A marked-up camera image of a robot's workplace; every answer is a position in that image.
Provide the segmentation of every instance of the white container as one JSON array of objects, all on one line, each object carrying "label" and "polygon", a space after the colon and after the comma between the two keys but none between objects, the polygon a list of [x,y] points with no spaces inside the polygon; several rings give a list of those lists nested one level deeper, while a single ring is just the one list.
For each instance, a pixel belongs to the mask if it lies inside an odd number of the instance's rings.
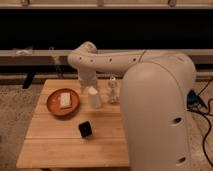
[{"label": "white container", "polygon": [[88,89],[88,103],[92,108],[101,107],[100,94],[93,86]]}]

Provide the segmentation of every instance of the small bottle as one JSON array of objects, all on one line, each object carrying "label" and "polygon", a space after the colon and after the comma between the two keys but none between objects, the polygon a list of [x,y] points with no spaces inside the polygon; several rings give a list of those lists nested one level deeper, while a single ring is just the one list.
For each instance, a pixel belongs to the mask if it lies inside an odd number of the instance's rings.
[{"label": "small bottle", "polygon": [[116,78],[115,78],[115,76],[110,76],[110,79],[108,81],[108,91],[107,91],[109,103],[118,102],[116,88],[117,88]]}]

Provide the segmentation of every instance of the black backdrop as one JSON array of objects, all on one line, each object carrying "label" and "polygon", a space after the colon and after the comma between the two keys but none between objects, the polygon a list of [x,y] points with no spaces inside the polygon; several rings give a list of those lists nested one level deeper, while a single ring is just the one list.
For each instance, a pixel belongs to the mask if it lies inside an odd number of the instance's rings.
[{"label": "black backdrop", "polygon": [[0,10],[0,49],[213,48],[213,10]]}]

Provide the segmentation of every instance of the plate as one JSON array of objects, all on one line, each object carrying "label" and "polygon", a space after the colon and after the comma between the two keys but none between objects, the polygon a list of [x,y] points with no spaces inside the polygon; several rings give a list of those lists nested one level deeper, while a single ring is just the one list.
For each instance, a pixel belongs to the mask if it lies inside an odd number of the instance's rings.
[{"label": "plate", "polygon": [[[70,93],[71,97],[71,107],[60,108],[60,95],[61,93]],[[56,116],[64,116],[73,113],[79,106],[79,96],[78,94],[68,88],[63,88],[54,91],[47,99],[47,108],[48,110]]]}]

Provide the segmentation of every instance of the food item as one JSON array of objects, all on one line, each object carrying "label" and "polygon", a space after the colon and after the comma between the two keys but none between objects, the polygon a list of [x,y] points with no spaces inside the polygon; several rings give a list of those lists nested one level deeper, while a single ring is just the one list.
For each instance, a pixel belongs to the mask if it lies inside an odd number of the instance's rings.
[{"label": "food item", "polygon": [[60,108],[72,107],[70,93],[61,93],[60,95]]}]

